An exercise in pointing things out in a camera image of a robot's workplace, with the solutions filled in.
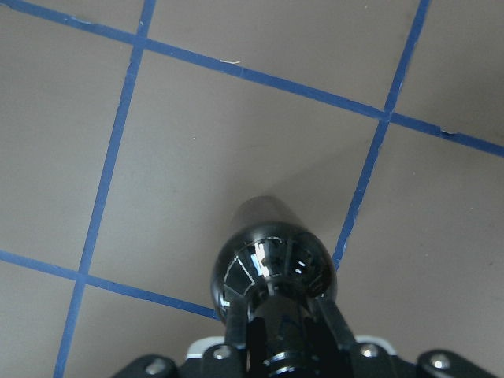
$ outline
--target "floor tile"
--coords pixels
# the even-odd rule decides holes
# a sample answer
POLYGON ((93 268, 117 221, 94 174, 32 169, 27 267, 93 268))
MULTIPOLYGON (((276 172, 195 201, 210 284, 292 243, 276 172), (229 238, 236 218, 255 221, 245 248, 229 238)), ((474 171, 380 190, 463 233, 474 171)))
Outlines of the floor tile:
POLYGON ((397 111, 504 145, 504 2, 432 2, 397 111))
POLYGON ((131 48, 0 17, 0 248, 76 268, 131 48))
POLYGON ((87 287, 65 378, 112 376, 144 354, 179 365, 191 343, 223 335, 214 319, 87 287))
POLYGON ((392 125, 338 271, 357 333, 504 371, 504 161, 392 125))
POLYGON ((211 306, 242 202, 275 195, 329 250, 376 122, 146 53, 92 274, 211 306))
POLYGON ((73 282, 0 261, 0 376, 52 376, 73 282))
POLYGON ((142 0, 33 0, 39 6, 67 13, 85 23, 104 24, 135 33, 142 13, 142 0))
POLYGON ((382 108, 417 3, 158 2, 150 37, 382 108))

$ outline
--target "metal screw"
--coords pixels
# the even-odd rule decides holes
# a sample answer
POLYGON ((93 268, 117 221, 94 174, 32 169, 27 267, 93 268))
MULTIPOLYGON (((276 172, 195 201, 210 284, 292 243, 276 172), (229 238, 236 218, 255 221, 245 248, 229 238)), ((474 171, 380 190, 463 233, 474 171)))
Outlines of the metal screw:
POLYGON ((370 358, 376 357, 378 355, 378 348, 376 347, 375 344, 371 344, 371 343, 364 344, 361 347, 361 354, 364 357, 370 357, 370 358))
POLYGON ((218 349, 213 351, 213 358, 217 360, 224 360, 231 356, 231 348, 227 345, 221 345, 218 349))
POLYGON ((450 368, 450 360, 445 354, 437 353, 431 357, 430 360, 432 366, 437 369, 448 369, 450 368))
POLYGON ((150 376, 154 376, 156 374, 159 374, 165 369, 166 369, 165 360, 162 360, 161 358, 156 358, 145 368, 145 372, 150 376))

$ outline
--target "gray floor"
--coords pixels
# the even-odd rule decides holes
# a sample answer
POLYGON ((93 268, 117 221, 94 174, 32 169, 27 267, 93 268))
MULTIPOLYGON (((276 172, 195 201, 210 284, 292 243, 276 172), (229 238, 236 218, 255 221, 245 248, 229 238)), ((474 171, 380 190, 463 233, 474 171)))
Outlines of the gray floor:
POLYGON ((504 2, 3 2, 0 376, 181 363, 223 333, 198 313, 239 204, 275 195, 332 253, 358 183, 354 332, 504 373, 504 2))

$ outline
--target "black cylindrical object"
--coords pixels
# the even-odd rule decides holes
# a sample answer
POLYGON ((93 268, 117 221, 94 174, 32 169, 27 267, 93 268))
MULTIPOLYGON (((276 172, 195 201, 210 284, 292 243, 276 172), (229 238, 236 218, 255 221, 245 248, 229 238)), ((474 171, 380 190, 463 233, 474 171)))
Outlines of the black cylindrical object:
POLYGON ((213 271, 213 301, 225 323, 245 303, 254 376, 316 376, 318 356, 307 328, 309 301, 335 296, 332 260, 321 241, 274 198, 244 203, 213 271))

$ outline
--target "blue painter's tape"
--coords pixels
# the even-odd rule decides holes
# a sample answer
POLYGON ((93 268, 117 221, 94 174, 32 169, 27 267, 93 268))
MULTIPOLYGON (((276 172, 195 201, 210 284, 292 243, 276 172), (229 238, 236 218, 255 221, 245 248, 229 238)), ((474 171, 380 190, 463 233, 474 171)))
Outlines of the blue painter's tape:
POLYGON ((350 203, 350 208, 346 214, 345 221, 341 233, 339 234, 338 242, 336 244, 335 252, 332 255, 332 260, 335 263, 336 268, 339 267, 339 263, 343 258, 345 249, 347 248, 347 240, 350 238, 350 234, 357 220, 357 215, 359 208, 362 204, 362 199, 364 198, 364 193, 368 187, 369 179, 371 178, 376 159, 378 158, 378 153, 382 143, 384 142, 385 134, 387 133, 388 122, 381 121, 376 128, 375 135, 372 138, 371 146, 368 151, 368 156, 365 159, 364 167, 362 168, 359 181, 357 183, 357 188, 355 189, 354 196, 350 203))
POLYGON ((346 109, 363 116, 376 118, 377 120, 383 120, 386 117, 386 113, 377 108, 362 104, 354 100, 350 100, 348 98, 344 98, 343 96, 339 96, 337 94, 332 94, 327 91, 322 91, 320 89, 309 87, 290 80, 271 76, 263 72, 254 71, 253 69, 246 69, 238 65, 231 65, 212 57, 193 53, 179 47, 170 46, 166 43, 146 39, 148 34, 147 31, 150 26, 152 14, 154 11, 154 0, 146 1, 144 5, 142 13, 143 19, 139 23, 137 35, 133 35, 126 31, 121 31, 115 28, 110 28, 101 24, 90 24, 85 20, 78 20, 68 14, 60 13, 52 9, 44 8, 42 6, 36 6, 34 4, 21 0, 0 0, 0 2, 19 12, 31 14, 32 16, 41 17, 45 20, 51 20, 53 22, 64 24, 72 28, 77 28, 79 30, 101 35, 106 38, 115 39, 117 41, 134 44, 136 46, 143 47, 143 45, 145 44, 145 48, 159 54, 168 55, 181 61, 190 62, 193 65, 199 65, 201 67, 222 72, 230 76, 239 77, 253 83, 259 83, 268 87, 274 87, 276 89, 290 92, 295 95, 300 95, 302 97, 310 98, 315 101, 346 109))
MULTIPOLYGON (((10 264, 18 265, 24 268, 33 269, 39 272, 48 273, 53 276, 58 276, 62 278, 67 278, 69 280, 81 280, 84 284, 88 284, 95 287, 100 287, 114 293, 131 296, 133 298, 143 299, 145 301, 150 301, 158 303, 160 305, 173 307, 176 309, 181 309, 189 313, 196 313, 204 317, 209 317, 212 319, 218 319, 215 311, 208 307, 200 306, 195 303, 186 302, 181 299, 168 297, 165 295, 153 293, 152 291, 146 291, 138 289, 136 287, 131 287, 128 285, 123 285, 121 283, 115 283, 113 281, 104 280, 96 276, 88 276, 85 274, 80 274, 74 270, 62 268, 61 266, 48 264, 46 262, 38 261, 32 258, 26 258, 17 254, 11 254, 10 252, 0 250, 0 261, 4 261, 10 264)), ((74 306, 79 304, 78 297, 74 298, 74 306)))
POLYGON ((57 353, 53 378, 63 378, 65 374, 66 362, 69 358, 70 346, 72 345, 85 287, 86 284, 84 283, 83 276, 79 276, 73 289, 72 299, 70 300, 70 307, 66 316, 63 336, 61 337, 60 350, 57 353))
POLYGON ((398 67, 395 71, 394 79, 392 80, 391 89, 387 96, 387 101, 385 102, 384 110, 389 115, 394 111, 395 105, 399 94, 401 93, 402 83, 406 77, 406 71, 408 65, 411 62, 415 46, 417 45, 418 39, 424 27, 425 17, 427 16, 427 10, 430 0, 421 0, 417 8, 417 13, 413 19, 411 29, 409 30, 408 39, 404 46, 404 50, 401 54, 401 59, 399 60, 398 67))
POLYGON ((89 21, 80 20, 66 13, 61 13, 56 10, 44 8, 43 6, 31 4, 30 2, 24 2, 21 0, 0 0, 0 3, 7 5, 9 8, 18 12, 30 14, 35 17, 43 18, 44 20, 67 25, 85 32, 101 35, 106 38, 115 39, 116 41, 131 44, 135 38, 135 35, 132 33, 127 33, 126 31, 117 30, 102 24, 93 24, 89 21))
POLYGON ((75 272, 71 269, 62 268, 61 266, 34 260, 33 258, 26 258, 17 254, 11 254, 10 252, 6 252, 4 250, 0 250, 0 261, 33 269, 38 272, 49 273, 53 276, 67 278, 69 280, 76 280, 77 276, 79 275, 78 272, 75 272))
POLYGON ((387 114, 386 120, 381 120, 378 123, 378 127, 376 128, 375 135, 369 148, 368 156, 365 159, 361 175, 359 176, 357 188, 355 189, 348 213, 346 214, 345 221, 343 222, 343 227, 339 234, 334 254, 332 255, 332 260, 334 261, 336 268, 339 267, 339 263, 343 258, 345 249, 347 248, 348 239, 350 238, 355 221, 357 220, 358 211, 361 207, 362 200, 364 199, 364 194, 376 164, 378 153, 380 152, 381 145, 383 144, 385 135, 387 134, 389 120, 391 119, 392 112, 394 111, 399 94, 401 93, 401 87, 406 77, 408 64, 411 61, 415 46, 420 38, 420 34, 424 26, 429 2, 430 0, 421 0, 418 5, 417 13, 413 19, 406 44, 401 54, 401 59, 399 60, 398 67, 395 70, 394 79, 392 80, 391 89, 388 92, 387 101, 385 102, 384 107, 384 112, 387 114))
POLYGON ((466 135, 461 132, 446 133, 443 132, 440 126, 429 124, 428 122, 416 120, 415 118, 403 116, 402 114, 397 113, 392 114, 391 122, 405 128, 411 128, 412 130, 423 132, 424 134, 433 135, 438 138, 449 140, 463 146, 471 147, 476 150, 504 158, 504 146, 490 143, 486 140, 478 139, 471 135, 466 135))
POLYGON ((373 108, 372 106, 365 105, 360 102, 338 96, 336 94, 322 91, 320 89, 308 87, 300 83, 282 79, 280 77, 271 76, 259 71, 254 71, 253 69, 246 69, 239 65, 232 65, 226 62, 222 62, 213 57, 207 57, 205 55, 194 53, 192 51, 180 49, 179 47, 170 46, 166 43, 148 39, 146 41, 145 48, 159 54, 168 55, 169 57, 173 57, 181 61, 186 61, 193 65, 212 69, 213 71, 222 72, 230 76, 239 77, 240 79, 248 80, 253 83, 259 83, 268 87, 274 87, 282 91, 291 92, 295 95, 311 98, 312 100, 324 102, 332 106, 337 106, 339 108, 359 113, 367 117, 376 119, 383 119, 385 117, 385 113, 383 111, 373 108))
MULTIPOLYGON (((142 38, 147 35, 154 13, 154 5, 154 0, 145 0, 143 3, 142 16, 140 18, 135 41, 137 38, 142 38)), ((63 331, 63 337, 61 338, 60 349, 54 367, 54 378, 62 378, 65 373, 65 366, 69 356, 70 346, 72 345, 77 318, 79 317, 80 304, 86 287, 84 277, 89 273, 89 269, 91 267, 91 260, 95 251, 96 239, 98 238, 98 231, 102 222, 103 210, 105 209, 106 199, 109 193, 110 183, 112 181, 113 169, 116 164, 117 154, 119 153, 124 124, 126 123, 129 106, 132 101, 136 77, 142 61, 142 54, 143 48, 141 46, 133 47, 130 65, 126 72, 126 77, 124 78, 119 107, 117 108, 116 118, 110 135, 109 146, 107 148, 105 162, 103 164, 102 176, 98 185, 96 199, 94 201, 93 212, 91 214, 91 220, 87 230, 82 257, 80 259, 79 273, 82 276, 77 277, 76 285, 73 290, 72 301, 70 302, 69 312, 65 322, 65 329, 63 331)))
POLYGON ((181 299, 156 294, 153 293, 152 291, 138 289, 137 287, 123 285, 121 283, 104 280, 103 278, 98 278, 95 276, 88 276, 86 283, 88 285, 94 287, 100 287, 101 289, 112 291, 114 293, 127 295, 133 298, 143 299, 144 301, 150 301, 158 303, 160 305, 173 307, 175 309, 181 309, 189 313, 196 313, 204 317, 217 319, 217 315, 213 309, 209 309, 208 307, 200 306, 195 303, 186 302, 181 299))
POLYGON ((102 177, 98 185, 96 199, 94 201, 93 213, 87 230, 86 242, 84 244, 82 258, 80 260, 79 272, 86 274, 91 267, 91 260, 95 250, 98 230, 102 222, 103 210, 105 209, 106 199, 112 181, 114 166, 119 153, 120 140, 123 135, 126 117, 128 116, 129 106, 132 101, 133 90, 135 88, 136 76, 139 71, 142 60, 142 49, 133 47, 132 57, 126 77, 124 79, 123 90, 120 95, 120 105, 117 108, 116 119, 113 124, 112 134, 110 136, 109 147, 107 149, 105 163, 103 165, 102 177))

